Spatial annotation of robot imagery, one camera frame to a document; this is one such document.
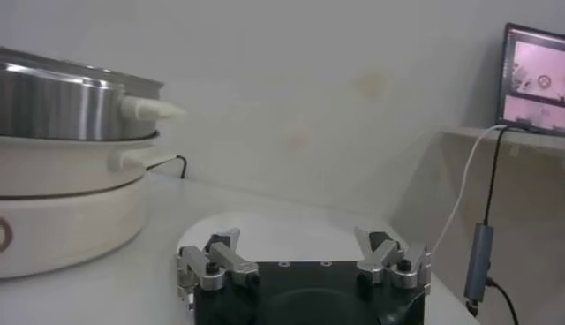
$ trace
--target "screw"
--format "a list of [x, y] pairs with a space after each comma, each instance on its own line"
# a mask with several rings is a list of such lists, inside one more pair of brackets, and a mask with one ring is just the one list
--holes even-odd
[[410, 262], [410, 260], [402, 259], [396, 264], [396, 267], [401, 272], [410, 272], [410, 270], [412, 269], [412, 263]]
[[220, 272], [220, 266], [216, 262], [209, 262], [206, 264], [206, 273], [209, 275], [214, 275]]

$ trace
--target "white steamer tier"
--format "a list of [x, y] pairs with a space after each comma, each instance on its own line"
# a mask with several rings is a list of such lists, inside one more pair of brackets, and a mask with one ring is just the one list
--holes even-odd
[[176, 155], [134, 141], [68, 141], [0, 137], [0, 197], [109, 190], [141, 178], [146, 167]]
[[122, 245], [146, 221], [144, 183], [58, 199], [0, 200], [0, 278], [66, 267]]

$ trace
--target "pink screen display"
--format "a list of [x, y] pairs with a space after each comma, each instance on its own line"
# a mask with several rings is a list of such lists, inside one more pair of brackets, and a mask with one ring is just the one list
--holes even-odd
[[[516, 42], [512, 92], [554, 100], [565, 105], [565, 52]], [[565, 132], [565, 108], [506, 94], [504, 119]]]

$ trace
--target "white cable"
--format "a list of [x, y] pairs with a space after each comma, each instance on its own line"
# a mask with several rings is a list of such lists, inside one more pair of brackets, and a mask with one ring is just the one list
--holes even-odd
[[461, 203], [461, 199], [463, 197], [463, 192], [465, 190], [465, 184], [467, 183], [467, 172], [469, 172], [469, 167], [471, 166], [471, 160], [472, 160], [473, 156], [475, 155], [475, 151], [477, 150], [478, 144], [480, 143], [480, 141], [483, 138], [485, 138], [485, 136], [488, 133], [495, 131], [495, 130], [503, 129], [505, 127], [506, 127], [506, 125], [495, 125], [495, 126], [489, 127], [484, 132], [482, 132], [478, 136], [478, 138], [475, 140], [475, 144], [473, 145], [473, 148], [471, 149], [471, 152], [469, 153], [469, 158], [467, 158], [467, 163], [465, 164], [465, 169], [463, 170], [463, 179], [461, 180], [461, 188], [459, 189], [459, 196], [457, 197], [456, 204], [453, 207], [453, 210], [451, 210], [451, 214], [449, 215], [449, 218], [448, 218], [447, 222], [445, 223], [445, 226], [443, 226], [443, 230], [441, 231], [441, 234], [438, 237], [438, 240], [435, 242], [435, 245], [433, 246], [432, 255], [435, 254], [435, 251], [438, 249], [438, 246], [440, 245], [441, 241], [445, 237], [445, 233], [448, 232], [449, 225], [453, 221], [453, 218], [456, 216], [457, 209], [459, 208], [459, 203]]

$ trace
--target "white tabletop surface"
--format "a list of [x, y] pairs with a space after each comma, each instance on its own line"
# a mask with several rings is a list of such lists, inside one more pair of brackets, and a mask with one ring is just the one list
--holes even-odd
[[[314, 218], [397, 236], [385, 223], [360, 215], [158, 175], [148, 184], [149, 220], [125, 246], [78, 266], [0, 281], [0, 324], [190, 324], [177, 298], [173, 253], [183, 233], [211, 215]], [[427, 324], [477, 324], [435, 277], [426, 303]]]

